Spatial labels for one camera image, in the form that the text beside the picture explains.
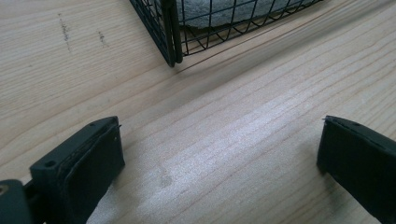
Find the black wire mesh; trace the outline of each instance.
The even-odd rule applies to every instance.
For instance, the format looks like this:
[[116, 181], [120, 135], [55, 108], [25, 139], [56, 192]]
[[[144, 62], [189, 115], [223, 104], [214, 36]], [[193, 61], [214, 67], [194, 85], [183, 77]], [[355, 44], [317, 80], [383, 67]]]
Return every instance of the black wire mesh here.
[[130, 0], [170, 66], [322, 0]]

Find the gray fabric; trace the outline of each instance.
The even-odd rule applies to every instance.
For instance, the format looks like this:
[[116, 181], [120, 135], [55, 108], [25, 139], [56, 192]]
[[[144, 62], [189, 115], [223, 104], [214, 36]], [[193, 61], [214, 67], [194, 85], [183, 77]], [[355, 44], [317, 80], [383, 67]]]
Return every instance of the gray fabric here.
[[[177, 0], [177, 11], [178, 11], [178, 19], [180, 21], [183, 20], [182, 14], [182, 0]], [[197, 28], [206, 28], [209, 26], [209, 16], [203, 16], [210, 12], [210, 0], [183, 0], [184, 1], [184, 11], [185, 11], [185, 20], [186, 25], [197, 27]], [[251, 0], [236, 0], [236, 4], [243, 4], [249, 2]], [[272, 12], [281, 11], [288, 5], [289, 0], [258, 0], [256, 9], [253, 17], [260, 17], [262, 15], [266, 15], [271, 5], [275, 1], [274, 6], [272, 8]], [[290, 0], [290, 7], [297, 7], [300, 5], [301, 0]], [[307, 4], [312, 2], [312, 0], [304, 0], [303, 4]], [[214, 13], [211, 18], [211, 26], [220, 26], [223, 24], [231, 23], [232, 15], [233, 15], [233, 0], [212, 0], [212, 13], [218, 10], [222, 10], [224, 8], [230, 9]], [[251, 13], [254, 8], [254, 2], [247, 3], [245, 5], [236, 7], [233, 17], [233, 22], [243, 21], [250, 19]]]

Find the wooden floor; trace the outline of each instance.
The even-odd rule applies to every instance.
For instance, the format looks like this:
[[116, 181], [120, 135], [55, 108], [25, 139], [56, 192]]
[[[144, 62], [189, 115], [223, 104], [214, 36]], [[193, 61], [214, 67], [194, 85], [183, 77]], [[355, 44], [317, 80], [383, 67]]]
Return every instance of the wooden floor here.
[[89, 223], [377, 223], [316, 156], [326, 115], [396, 139], [395, 23], [328, 0], [170, 68], [128, 0], [0, 0], [0, 179], [116, 115]]

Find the cage bedding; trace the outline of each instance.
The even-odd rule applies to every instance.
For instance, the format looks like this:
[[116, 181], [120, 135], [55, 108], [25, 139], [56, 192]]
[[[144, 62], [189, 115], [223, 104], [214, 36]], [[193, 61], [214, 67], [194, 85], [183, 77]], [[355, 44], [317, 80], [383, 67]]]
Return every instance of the cage bedding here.
[[309, 4], [312, 0], [257, 0], [257, 3], [255, 2], [256, 0], [177, 0], [178, 19], [180, 25], [203, 29], [259, 18], [269, 12], [277, 13]]

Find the black plastic piece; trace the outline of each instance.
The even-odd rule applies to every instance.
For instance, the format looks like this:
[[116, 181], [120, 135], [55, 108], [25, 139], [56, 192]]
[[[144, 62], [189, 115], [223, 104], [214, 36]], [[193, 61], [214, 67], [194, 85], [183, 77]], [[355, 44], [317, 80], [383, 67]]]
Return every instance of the black plastic piece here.
[[328, 116], [318, 167], [380, 222], [396, 223], [396, 142], [359, 123]]
[[117, 117], [97, 120], [34, 163], [23, 188], [3, 181], [0, 223], [86, 223], [124, 165]]
[[34, 223], [19, 180], [0, 181], [0, 223]]

